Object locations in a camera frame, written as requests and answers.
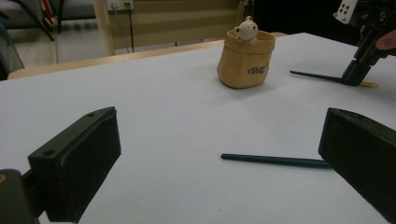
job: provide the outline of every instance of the white table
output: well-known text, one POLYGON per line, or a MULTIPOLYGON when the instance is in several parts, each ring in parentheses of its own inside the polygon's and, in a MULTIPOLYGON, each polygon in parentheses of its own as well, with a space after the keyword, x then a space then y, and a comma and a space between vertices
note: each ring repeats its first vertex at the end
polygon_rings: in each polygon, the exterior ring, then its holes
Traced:
POLYGON ((333 170, 220 158, 320 159, 329 107, 396 129, 394 57, 367 76, 377 89, 289 73, 340 77, 355 50, 307 34, 280 37, 265 83, 246 90, 219 82, 222 47, 0 82, 0 169, 26 172, 31 152, 114 105, 122 154, 80 223, 387 223, 333 170))

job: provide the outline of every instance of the white plush toy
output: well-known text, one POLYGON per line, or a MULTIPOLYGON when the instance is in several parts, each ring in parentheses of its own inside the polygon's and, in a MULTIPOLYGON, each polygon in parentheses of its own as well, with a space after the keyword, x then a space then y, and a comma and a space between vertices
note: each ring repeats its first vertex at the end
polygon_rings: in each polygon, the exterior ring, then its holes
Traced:
POLYGON ((233 30, 235 31, 236 38, 239 42, 246 40, 249 41, 250 45, 257 42, 256 35, 259 32, 259 27, 250 16, 248 16, 244 22, 233 30))

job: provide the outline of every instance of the toy head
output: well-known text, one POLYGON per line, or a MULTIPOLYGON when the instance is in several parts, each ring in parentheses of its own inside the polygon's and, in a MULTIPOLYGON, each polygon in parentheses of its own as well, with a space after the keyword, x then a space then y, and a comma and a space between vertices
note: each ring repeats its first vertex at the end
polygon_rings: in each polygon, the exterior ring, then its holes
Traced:
POLYGON ((250 40, 254 38, 259 32, 259 27, 256 22, 248 16, 244 22, 233 29, 238 38, 242 40, 250 40))

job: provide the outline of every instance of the small bag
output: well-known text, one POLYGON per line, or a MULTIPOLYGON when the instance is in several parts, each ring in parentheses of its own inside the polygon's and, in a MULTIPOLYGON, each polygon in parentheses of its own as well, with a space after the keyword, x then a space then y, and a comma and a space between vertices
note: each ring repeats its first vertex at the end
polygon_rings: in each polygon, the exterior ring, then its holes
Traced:
POLYGON ((257 42, 239 42, 233 30, 228 31, 218 65, 218 76, 226 86, 244 89, 261 85, 267 77, 275 37, 259 31, 257 42))

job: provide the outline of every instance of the printed logo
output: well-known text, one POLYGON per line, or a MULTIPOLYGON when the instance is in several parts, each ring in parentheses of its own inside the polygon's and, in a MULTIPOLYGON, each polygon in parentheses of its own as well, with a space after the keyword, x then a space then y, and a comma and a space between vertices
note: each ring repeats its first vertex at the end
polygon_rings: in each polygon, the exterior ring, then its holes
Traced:
POLYGON ((265 66, 250 68, 247 73, 251 75, 264 74, 265 66))

